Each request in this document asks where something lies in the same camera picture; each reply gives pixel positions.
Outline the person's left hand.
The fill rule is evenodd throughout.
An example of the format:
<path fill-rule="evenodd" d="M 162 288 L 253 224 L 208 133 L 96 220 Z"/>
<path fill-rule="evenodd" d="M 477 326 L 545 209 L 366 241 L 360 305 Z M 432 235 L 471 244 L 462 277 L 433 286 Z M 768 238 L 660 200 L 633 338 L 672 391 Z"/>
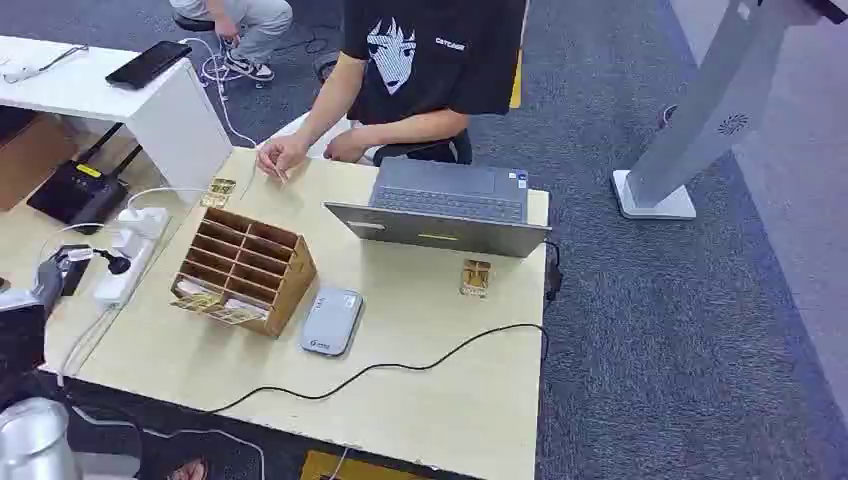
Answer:
<path fill-rule="evenodd" d="M 325 148 L 325 159 L 358 163 L 369 146 L 362 140 L 359 129 L 349 129 L 331 140 Z"/>

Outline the person's right hand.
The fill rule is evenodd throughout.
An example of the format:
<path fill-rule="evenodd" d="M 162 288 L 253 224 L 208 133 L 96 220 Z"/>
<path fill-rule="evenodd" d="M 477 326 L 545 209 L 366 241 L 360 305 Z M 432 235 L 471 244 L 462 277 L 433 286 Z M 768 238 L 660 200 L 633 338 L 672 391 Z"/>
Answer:
<path fill-rule="evenodd" d="M 267 175 L 286 181 L 288 171 L 306 159 L 308 148 L 309 145 L 298 135 L 275 136 L 257 151 L 256 165 Z"/>

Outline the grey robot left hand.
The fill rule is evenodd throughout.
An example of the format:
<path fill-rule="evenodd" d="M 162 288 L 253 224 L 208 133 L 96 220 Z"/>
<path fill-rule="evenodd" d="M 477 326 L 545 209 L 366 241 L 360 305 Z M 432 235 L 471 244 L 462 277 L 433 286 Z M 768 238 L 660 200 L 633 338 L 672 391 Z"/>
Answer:
<path fill-rule="evenodd" d="M 37 268 L 35 286 L 32 289 L 32 294 L 43 306 L 46 317 L 53 312 L 63 289 L 64 277 L 59 262 L 55 257 L 50 257 Z"/>

